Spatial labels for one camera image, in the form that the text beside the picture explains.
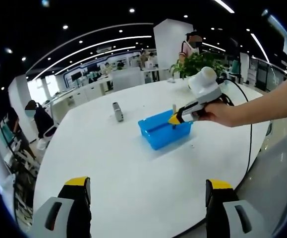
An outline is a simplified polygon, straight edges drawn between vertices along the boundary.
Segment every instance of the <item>person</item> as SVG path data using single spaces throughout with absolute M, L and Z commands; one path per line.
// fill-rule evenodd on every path
M 124 63 L 121 60 L 119 60 L 117 63 L 117 70 L 122 70 L 123 67 L 124 67 Z
M 44 110 L 41 104 L 36 103 L 34 100 L 30 100 L 26 105 L 25 114 L 30 117 L 34 118 L 36 127 L 38 129 L 38 144 L 36 146 L 37 152 L 39 157 L 42 158 L 46 151 L 47 145 L 51 140 L 52 135 L 55 133 L 56 128 L 50 131 L 50 135 L 47 138 L 44 137 L 44 134 L 54 126 L 54 121 L 50 117 L 50 115 Z
M 186 40 L 182 42 L 181 51 L 178 54 L 178 60 L 184 63 L 186 57 L 193 53 L 200 53 L 199 47 L 203 44 L 203 39 L 197 35 L 196 31 L 186 34 Z
M 140 55 L 140 68 L 143 69 L 145 67 L 145 62 L 148 61 L 147 52 L 145 50 L 141 51 Z
M 238 106 L 210 103 L 200 120 L 234 127 L 282 118 L 287 118 L 287 80 L 268 94 Z
M 20 125 L 19 125 L 19 117 L 15 112 L 13 107 L 10 107 L 7 113 L 8 122 L 6 123 L 9 129 L 13 132 L 15 137 L 18 140 L 21 140 L 20 147 L 22 150 L 27 151 L 33 159 L 36 159 L 33 151 L 30 148 L 30 143 L 26 136 L 24 135 Z
M 113 70 L 113 67 L 110 65 L 110 63 L 106 62 L 105 67 L 102 70 L 102 74 L 110 74 L 112 70 Z
M 149 60 L 151 60 L 153 62 L 154 67 L 158 66 L 158 58 L 156 57 L 156 55 L 154 55 L 153 52 L 149 53 Z

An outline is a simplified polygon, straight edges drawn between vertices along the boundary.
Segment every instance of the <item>person sitting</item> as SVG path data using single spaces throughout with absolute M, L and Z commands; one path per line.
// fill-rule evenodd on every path
M 40 158 L 43 158 L 46 148 L 56 131 L 56 127 L 48 131 L 51 127 L 54 126 L 54 121 L 50 115 L 44 110 L 41 104 L 36 103 L 34 100 L 30 100 L 26 105 L 25 114 L 34 118 L 36 127 L 38 129 L 38 144 L 37 144 L 37 154 Z

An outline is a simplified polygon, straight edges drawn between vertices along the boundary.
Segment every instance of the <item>black cable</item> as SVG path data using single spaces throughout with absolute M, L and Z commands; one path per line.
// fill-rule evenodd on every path
M 230 82 L 232 82 L 234 85 L 236 85 L 237 88 L 238 88 L 238 89 L 242 92 L 242 94 L 244 95 L 246 101 L 249 102 L 249 100 L 248 100 L 246 94 L 243 92 L 243 90 L 240 88 L 240 86 L 239 86 L 238 84 L 236 84 L 235 82 L 233 82 L 232 80 L 230 80 L 230 79 L 228 79 L 228 78 L 226 78 L 225 80 L 230 81 Z M 244 174 L 243 179 L 241 180 L 241 182 L 240 182 L 239 184 L 242 183 L 242 181 L 244 180 L 244 178 L 246 177 L 246 175 L 247 175 L 247 173 L 248 173 L 248 171 L 249 171 L 250 157 L 251 157 L 251 147 L 252 147 L 252 124 L 250 124 L 250 146 L 249 146 L 248 166 L 247 166 L 247 169 L 246 169 L 246 173 Z

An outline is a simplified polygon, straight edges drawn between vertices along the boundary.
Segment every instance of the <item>green leaves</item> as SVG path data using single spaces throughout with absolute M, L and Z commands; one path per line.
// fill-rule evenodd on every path
M 203 67 L 211 67 L 219 76 L 224 67 L 214 58 L 211 53 L 193 53 L 190 57 L 186 57 L 184 63 L 179 61 L 170 68 L 172 75 L 179 72 L 182 78 L 197 74 Z

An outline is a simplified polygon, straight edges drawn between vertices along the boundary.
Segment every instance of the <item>white table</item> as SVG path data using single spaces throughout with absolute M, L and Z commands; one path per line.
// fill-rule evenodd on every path
M 241 86 L 252 100 L 258 92 Z M 235 85 L 225 92 L 245 102 Z M 91 234 L 96 238 L 170 238 L 204 219 L 205 180 L 236 187 L 249 153 L 250 126 L 229 128 L 199 121 L 185 139 L 159 151 L 141 136 L 137 122 L 194 100 L 187 82 L 140 85 L 70 110 L 44 156 L 34 194 L 34 211 L 75 177 L 91 178 Z M 117 122 L 118 102 L 124 122 Z M 253 125 L 251 165 L 269 122 Z

